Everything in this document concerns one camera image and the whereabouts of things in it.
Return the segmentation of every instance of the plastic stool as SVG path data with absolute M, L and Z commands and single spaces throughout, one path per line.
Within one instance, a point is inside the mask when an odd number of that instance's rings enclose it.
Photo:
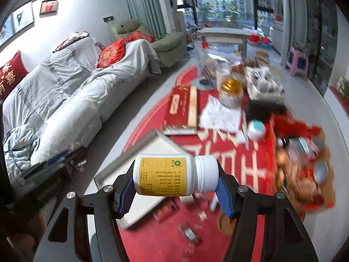
M 286 66 L 290 68 L 290 76 L 296 76 L 296 73 L 303 74 L 304 79 L 306 79 L 308 73 L 309 59 L 300 50 L 295 50 L 293 47 L 290 50 Z

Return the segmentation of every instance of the wall outlet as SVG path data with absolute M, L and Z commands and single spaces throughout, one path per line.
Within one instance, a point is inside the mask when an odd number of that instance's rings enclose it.
M 104 22 L 110 22 L 114 20 L 113 16 L 103 18 Z

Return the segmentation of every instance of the white tile floor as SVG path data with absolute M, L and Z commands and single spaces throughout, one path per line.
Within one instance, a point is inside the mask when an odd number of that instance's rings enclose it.
M 254 57 L 255 47 L 247 46 L 247 56 Z M 349 200 L 346 198 L 349 187 L 349 155 L 339 126 L 325 100 L 313 84 L 302 78 L 292 78 L 279 64 L 280 55 L 268 50 L 270 64 L 282 71 L 280 80 L 286 92 L 286 106 L 294 118 L 308 125 L 322 126 L 326 143 L 331 150 L 331 164 L 334 167 L 336 206 L 333 209 L 307 215 L 304 225 L 313 241 L 320 261 L 330 261 L 341 248 L 349 235 Z M 67 190 L 79 194 L 97 191 L 93 176 L 100 168 L 105 168 L 116 159 L 130 137 L 133 129 L 147 112 L 171 91 L 177 76 L 195 64 L 194 59 L 184 58 L 171 70 L 160 77 L 151 78 L 141 84 L 114 112 L 103 125 L 101 131 L 89 146 L 89 159 L 84 173 L 73 174 L 74 184 Z M 94 233 L 93 218 L 89 218 L 89 236 Z

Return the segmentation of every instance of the blue gripper pad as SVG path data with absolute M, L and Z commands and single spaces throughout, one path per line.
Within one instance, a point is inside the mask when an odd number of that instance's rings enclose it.
M 233 207 L 231 205 L 231 194 L 229 193 L 224 181 L 221 178 L 219 178 L 218 180 L 216 194 L 223 213 L 231 219 L 234 214 Z
M 131 177 L 121 195 L 121 202 L 118 208 L 118 213 L 120 213 L 122 217 L 129 212 L 135 195 L 136 190 L 133 185 L 133 177 Z

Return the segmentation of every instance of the metal screw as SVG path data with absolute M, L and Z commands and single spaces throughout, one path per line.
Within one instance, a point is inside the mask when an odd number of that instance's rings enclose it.
M 75 192 L 74 191 L 70 191 L 68 194 L 67 194 L 67 198 L 68 199 L 72 199 L 72 198 L 74 198 L 75 197 Z
M 110 192 L 113 190 L 113 187 L 111 185 L 107 185 L 103 187 L 103 191 L 104 192 Z
M 279 198 L 279 199 L 285 199 L 285 193 L 283 193 L 283 192 L 278 192 L 277 194 L 276 194 L 276 197 L 277 198 Z
M 240 192 L 242 192 L 242 193 L 245 193 L 245 192 L 248 191 L 248 187 L 245 186 L 245 185 L 240 185 L 240 186 L 238 187 L 238 190 L 239 190 Z

